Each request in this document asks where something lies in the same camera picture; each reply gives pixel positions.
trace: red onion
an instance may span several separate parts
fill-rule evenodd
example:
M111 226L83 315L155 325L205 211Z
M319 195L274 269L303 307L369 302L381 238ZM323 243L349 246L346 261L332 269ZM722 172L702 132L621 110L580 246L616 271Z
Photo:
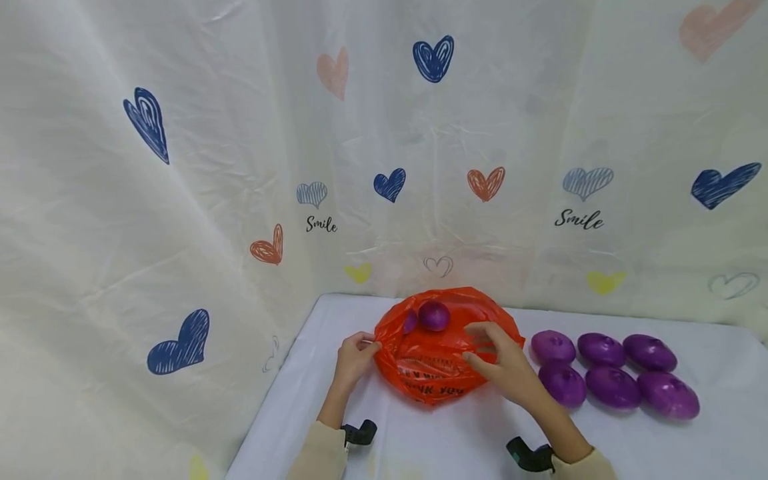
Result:
M549 395L567 409L576 409L587 398L587 386L578 372L566 362L545 363L538 370L538 379Z
M578 351L592 365L620 367L627 362L624 347L602 333L585 333L578 337Z
M642 401L637 382L624 370L612 366L590 368L587 388L596 399L616 410L634 410Z
M671 372L677 357L664 342L649 335L636 333L624 339L624 351L640 367L655 372Z
M418 322L419 319L416 317L416 312L414 312L413 309L408 309L408 316L406 317L406 322L403 324L402 332L406 335L411 333L413 329L416 328Z
M441 332L451 319L448 307L440 302L429 300L419 307L419 321L433 332Z
M637 385L650 406L668 419L691 420L699 415L699 397L671 373L643 372Z
M576 347L571 339L554 330L544 330L533 335L531 351L540 364L553 360L571 363L576 359Z

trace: beige sleeve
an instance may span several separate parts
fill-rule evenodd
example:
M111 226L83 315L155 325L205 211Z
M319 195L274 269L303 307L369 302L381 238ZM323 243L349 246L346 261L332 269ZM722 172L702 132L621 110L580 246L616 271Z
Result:
M555 455L552 456L554 473L552 480L617 480L616 472L607 458L597 449L586 458L574 464L568 464Z
M341 480L346 468L345 436L343 430L314 422L286 480Z

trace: person's left hand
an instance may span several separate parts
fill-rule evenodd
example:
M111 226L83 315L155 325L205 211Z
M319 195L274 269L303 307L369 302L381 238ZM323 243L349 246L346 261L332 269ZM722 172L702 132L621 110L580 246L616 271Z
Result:
M352 392L368 369L373 355L382 348L382 344L374 342L374 339L371 333L358 332L342 342L333 375L336 387Z

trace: white backdrop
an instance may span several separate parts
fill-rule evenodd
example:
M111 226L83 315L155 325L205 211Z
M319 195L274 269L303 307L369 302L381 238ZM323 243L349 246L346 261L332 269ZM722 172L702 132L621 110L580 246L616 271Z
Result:
M222 478L321 293L767 340L768 7L710 1L4 0L2 477Z

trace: white tablecloth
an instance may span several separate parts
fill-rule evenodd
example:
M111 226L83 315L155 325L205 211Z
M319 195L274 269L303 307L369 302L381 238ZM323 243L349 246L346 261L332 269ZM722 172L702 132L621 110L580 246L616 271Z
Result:
M285 478L316 418L333 377L336 350L348 335L372 332L398 300L320 297L296 338L227 480ZM573 414L622 480L768 478L768 350L745 329L704 323L628 319L507 309L523 336L556 329L575 340L601 332L620 341L631 333L661 338L680 361L675 374L693 387L701 414L675 425L645 408L618 415L592 398ZM574 367L585 368L577 360ZM373 444L350 451L345 480L492 480L539 478L506 452L522 436L546 443L531 417L490 385L459 401L427 409L397 394L373 365L350 399L345 423L379 427Z

